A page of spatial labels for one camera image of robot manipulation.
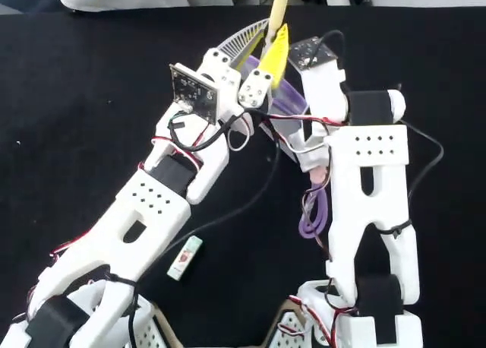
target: small white object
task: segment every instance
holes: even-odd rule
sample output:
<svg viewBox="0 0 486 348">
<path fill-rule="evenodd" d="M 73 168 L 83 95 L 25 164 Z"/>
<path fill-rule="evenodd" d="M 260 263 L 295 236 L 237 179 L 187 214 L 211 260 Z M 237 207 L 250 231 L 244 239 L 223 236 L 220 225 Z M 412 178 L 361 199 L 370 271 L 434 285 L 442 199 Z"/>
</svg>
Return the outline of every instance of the small white object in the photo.
<svg viewBox="0 0 486 348">
<path fill-rule="evenodd" d="M 238 102 L 246 108 L 258 109 L 264 104 L 265 97 L 271 93 L 273 76 L 255 68 L 250 72 L 238 92 Z"/>
<path fill-rule="evenodd" d="M 388 96 L 390 96 L 390 102 L 392 106 L 393 122 L 398 122 L 405 114 L 405 97 L 398 90 L 388 90 Z"/>
<path fill-rule="evenodd" d="M 0 348 L 27 348 L 32 340 L 32 337 L 25 332 L 27 322 L 12 324 L 5 335 Z"/>
<path fill-rule="evenodd" d="M 175 260 L 167 271 L 167 275 L 174 280 L 179 281 L 202 244 L 203 241 L 201 239 L 196 236 L 191 236 L 184 244 L 177 257 L 175 257 Z"/>
</svg>

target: red wire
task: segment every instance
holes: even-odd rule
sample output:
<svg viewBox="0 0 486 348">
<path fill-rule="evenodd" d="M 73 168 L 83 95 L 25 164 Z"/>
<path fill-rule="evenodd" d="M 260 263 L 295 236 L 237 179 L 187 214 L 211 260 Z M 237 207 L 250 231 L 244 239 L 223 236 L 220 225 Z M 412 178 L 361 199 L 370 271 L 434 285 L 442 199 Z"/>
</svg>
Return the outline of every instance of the red wire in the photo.
<svg viewBox="0 0 486 348">
<path fill-rule="evenodd" d="M 320 331 L 322 331 L 322 334 L 324 335 L 324 337 L 326 338 L 326 341 L 328 342 L 328 344 L 331 346 L 331 337 L 329 336 L 329 334 L 327 333 L 326 331 L 326 328 L 322 325 L 322 323 L 320 322 L 320 318 L 319 316 L 316 314 L 316 312 L 312 309 L 312 308 L 308 308 L 300 299 L 296 299 L 294 298 L 294 296 L 289 296 L 289 299 L 290 301 L 294 302 L 295 304 L 299 305 L 299 306 L 305 306 L 305 308 L 307 309 L 307 311 L 309 312 L 309 314 L 312 315 L 312 318 L 317 322 L 317 324 L 319 325 L 319 329 Z"/>
<path fill-rule="evenodd" d="M 160 137 L 160 136 L 155 136 L 155 137 L 152 137 L 152 140 L 161 140 L 161 141 L 168 141 L 170 142 L 171 144 L 174 144 L 174 142 L 172 141 L 171 138 L 167 138 L 167 137 Z M 188 157 L 190 157 L 194 162 L 196 162 L 197 164 L 200 165 L 200 161 L 198 158 L 196 158 L 193 153 L 189 153 L 189 152 L 184 152 L 182 153 L 181 151 L 177 150 L 177 149 L 174 149 L 174 151 L 178 154 L 185 154 L 187 155 Z"/>
<path fill-rule="evenodd" d="M 192 144 L 192 146 L 194 145 L 197 145 L 200 140 L 203 138 L 203 135 L 204 135 L 204 132 L 210 127 L 210 123 L 208 122 L 207 125 L 206 125 L 206 128 L 204 128 L 204 130 L 199 134 L 199 136 L 196 138 L 196 140 L 194 141 L 194 143 Z"/>
</svg>

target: white wire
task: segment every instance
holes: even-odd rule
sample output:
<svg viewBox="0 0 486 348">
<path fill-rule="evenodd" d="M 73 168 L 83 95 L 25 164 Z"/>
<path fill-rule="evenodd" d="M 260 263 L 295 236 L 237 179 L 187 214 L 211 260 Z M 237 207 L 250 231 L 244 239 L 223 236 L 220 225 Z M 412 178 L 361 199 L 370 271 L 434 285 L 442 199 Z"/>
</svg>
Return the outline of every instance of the white wire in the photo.
<svg viewBox="0 0 486 348">
<path fill-rule="evenodd" d="M 290 142 L 283 136 L 279 133 L 279 136 L 280 136 L 280 139 L 285 143 L 285 145 L 287 146 L 287 148 L 290 149 L 291 152 L 295 153 L 295 154 L 303 154 L 303 153 L 309 153 L 313 150 L 316 150 L 316 149 L 319 149 L 321 147 L 325 147 L 327 146 L 326 144 L 326 141 L 323 141 L 322 143 L 319 143 L 317 145 L 314 145 L 313 147 L 309 147 L 309 148 L 304 148 L 304 149 L 295 149 L 291 144 Z"/>
<path fill-rule="evenodd" d="M 246 129 L 246 138 L 245 138 L 245 141 L 243 142 L 242 145 L 240 145 L 237 148 L 234 148 L 233 145 L 231 144 L 231 133 L 233 132 L 233 129 L 230 128 L 229 131 L 228 131 L 228 148 L 230 150 L 232 150 L 233 152 L 239 152 L 240 150 L 245 148 L 246 144 L 248 144 L 248 141 L 250 140 L 250 127 L 248 126 L 248 123 L 246 122 L 246 120 L 244 120 L 244 119 L 241 119 L 241 120 L 243 121 L 243 124 L 245 125 L 245 129 Z"/>
<path fill-rule="evenodd" d="M 188 160 L 191 161 L 191 163 L 194 165 L 194 167 L 196 168 L 196 170 L 198 172 L 200 171 L 200 166 L 199 166 L 199 164 L 197 164 L 196 160 L 191 155 L 189 155 L 188 152 L 186 152 L 185 150 L 182 150 L 177 145 L 175 145 L 173 141 L 171 141 L 168 138 L 153 138 L 152 139 L 152 144 L 155 144 L 156 141 L 168 141 L 172 145 L 172 147 L 175 150 L 177 150 L 178 153 L 182 154 L 184 157 L 186 157 Z"/>
</svg>

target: electronic component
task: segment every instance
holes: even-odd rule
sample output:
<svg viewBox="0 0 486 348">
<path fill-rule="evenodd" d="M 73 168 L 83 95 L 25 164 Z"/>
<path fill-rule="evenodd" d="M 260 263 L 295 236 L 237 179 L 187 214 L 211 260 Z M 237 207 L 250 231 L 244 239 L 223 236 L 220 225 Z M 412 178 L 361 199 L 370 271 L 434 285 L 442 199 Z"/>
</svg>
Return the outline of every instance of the electronic component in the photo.
<svg viewBox="0 0 486 348">
<path fill-rule="evenodd" d="M 89 316 L 66 296 L 53 296 L 40 307 L 25 330 L 29 348 L 64 348 Z"/>
<path fill-rule="evenodd" d="M 298 71 L 304 71 L 334 60 L 337 60 L 337 55 L 317 36 L 290 46 L 289 61 Z"/>
<path fill-rule="evenodd" d="M 148 173 L 175 193 L 185 195 L 197 170 L 184 157 L 175 154 L 163 157 L 160 163 Z"/>
<path fill-rule="evenodd" d="M 172 262 L 167 271 L 167 276 L 179 281 L 202 244 L 203 241 L 196 236 L 189 238 Z"/>
<path fill-rule="evenodd" d="M 218 119 L 218 89 L 216 84 L 184 65 L 170 66 L 174 102 L 184 111 L 197 114 L 211 124 Z"/>
</svg>

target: white bracket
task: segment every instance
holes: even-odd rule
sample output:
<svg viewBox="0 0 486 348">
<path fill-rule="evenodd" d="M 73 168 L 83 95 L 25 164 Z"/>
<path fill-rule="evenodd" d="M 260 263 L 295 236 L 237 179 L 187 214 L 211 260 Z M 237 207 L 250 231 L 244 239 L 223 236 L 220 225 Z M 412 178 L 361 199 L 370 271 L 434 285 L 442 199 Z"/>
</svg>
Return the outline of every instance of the white bracket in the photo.
<svg viewBox="0 0 486 348">
<path fill-rule="evenodd" d="M 405 165 L 409 162 L 404 125 L 348 126 L 328 138 L 332 158 L 333 223 L 329 231 L 332 262 L 327 275 L 346 302 L 355 304 L 355 254 L 370 223 L 390 230 L 409 219 Z M 361 189 L 361 167 L 373 167 L 374 191 Z M 419 295 L 415 230 L 406 227 L 398 238 L 382 235 L 390 254 L 390 273 L 400 282 L 402 300 L 413 304 Z"/>
<path fill-rule="evenodd" d="M 258 109 L 264 104 L 265 97 L 268 96 L 270 108 L 272 103 L 272 80 L 273 76 L 268 72 L 258 68 L 251 71 L 238 92 L 240 105 L 246 108 Z"/>
<path fill-rule="evenodd" d="M 100 265 L 127 280 L 141 274 L 169 245 L 191 215 L 188 202 L 139 169 L 118 193 L 95 226 L 75 242 L 39 280 L 29 306 L 30 316 L 50 297 Z M 132 243 L 125 233 L 137 221 L 146 229 Z M 71 348 L 96 346 L 130 305 L 133 287 L 109 281 L 90 319 L 71 339 Z"/>
</svg>

